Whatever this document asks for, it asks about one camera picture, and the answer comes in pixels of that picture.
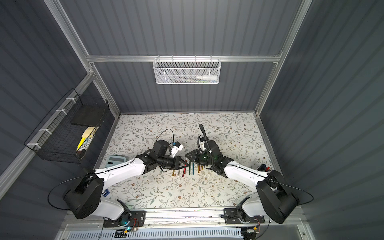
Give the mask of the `dark red carving knife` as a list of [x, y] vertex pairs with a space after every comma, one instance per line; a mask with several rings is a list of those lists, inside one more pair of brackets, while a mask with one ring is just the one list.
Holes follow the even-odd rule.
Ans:
[[184, 168], [183, 168], [183, 174], [182, 174], [182, 177], [184, 178], [185, 177], [185, 175], [186, 175], [186, 171], [187, 171], [187, 168], [188, 168], [188, 160], [186, 160], [186, 164], [185, 164], [185, 166], [184, 166]]

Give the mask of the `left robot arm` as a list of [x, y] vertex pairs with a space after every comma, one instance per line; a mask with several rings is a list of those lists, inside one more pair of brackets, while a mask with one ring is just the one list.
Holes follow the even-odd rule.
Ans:
[[134, 159], [114, 167], [94, 170], [72, 183], [63, 194], [63, 199], [77, 219], [88, 216], [106, 217], [117, 220], [128, 213], [124, 203], [112, 202], [103, 194], [109, 187], [130, 178], [141, 176], [157, 167], [180, 170], [188, 164], [178, 156], [184, 146], [180, 142], [169, 144], [164, 140], [155, 142], [152, 149], [137, 155]]

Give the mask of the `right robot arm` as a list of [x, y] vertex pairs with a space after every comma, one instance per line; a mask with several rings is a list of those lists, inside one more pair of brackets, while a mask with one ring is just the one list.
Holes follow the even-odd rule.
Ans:
[[199, 166], [212, 170], [217, 175], [236, 180], [257, 192], [255, 198], [248, 196], [238, 205], [234, 214], [222, 217], [230, 222], [250, 222], [256, 216], [267, 215], [272, 221], [283, 224], [300, 200], [278, 171], [253, 170], [235, 160], [225, 157], [215, 141], [202, 142], [198, 149], [186, 154], [186, 158]]

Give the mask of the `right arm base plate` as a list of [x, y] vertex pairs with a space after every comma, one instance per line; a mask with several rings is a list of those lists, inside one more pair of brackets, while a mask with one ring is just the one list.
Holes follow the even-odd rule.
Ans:
[[226, 224], [263, 224], [265, 223], [264, 216], [248, 216], [242, 209], [225, 208], [221, 218], [225, 220]]

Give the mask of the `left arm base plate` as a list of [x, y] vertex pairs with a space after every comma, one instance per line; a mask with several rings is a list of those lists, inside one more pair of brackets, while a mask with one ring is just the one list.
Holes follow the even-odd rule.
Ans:
[[142, 227], [146, 219], [146, 211], [127, 211], [118, 217], [117, 220], [111, 220], [104, 218], [103, 227], [104, 228], [117, 228], [117, 227]]

